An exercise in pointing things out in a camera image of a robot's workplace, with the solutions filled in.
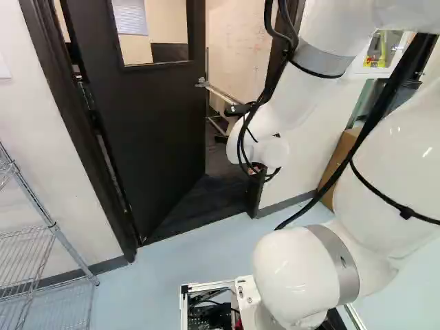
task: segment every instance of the light blue floor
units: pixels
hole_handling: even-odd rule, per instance
[[[292,206],[251,220],[246,214],[143,247],[134,264],[100,276],[93,330],[179,330],[179,288],[252,273],[256,242],[298,210]],[[318,204],[295,226],[326,222]],[[354,303],[368,330],[440,329],[440,240],[420,249],[384,291]],[[349,330],[347,315],[341,313]]]
[[[262,219],[238,214],[139,249],[134,264],[100,276],[91,328],[179,330],[180,285],[251,274],[256,242],[301,205]],[[319,204],[296,225],[332,218],[333,214]]]

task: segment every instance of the circuit board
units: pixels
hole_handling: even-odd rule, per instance
[[[232,330],[231,304],[193,307],[188,311],[188,330]]]

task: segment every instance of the door window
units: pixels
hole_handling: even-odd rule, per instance
[[[125,66],[189,61],[186,0],[112,0]]]

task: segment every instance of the cardboard box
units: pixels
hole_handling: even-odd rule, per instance
[[[336,146],[333,155],[331,156],[330,162],[325,168],[324,174],[322,175],[321,181],[318,185],[318,189],[330,179],[330,176],[336,171],[341,162],[345,159],[349,153],[351,147],[355,144],[356,139],[359,136],[362,127],[356,127],[355,129],[347,129],[342,132],[341,138],[339,139],[338,145]],[[335,189],[335,184],[330,188],[330,190],[321,199],[321,202],[333,211],[333,191]]]

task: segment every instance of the open door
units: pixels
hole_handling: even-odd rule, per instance
[[[205,1],[141,3],[146,24],[133,27],[124,15],[139,14],[139,1],[62,1],[145,241],[204,173],[206,92],[195,85],[205,76]]]

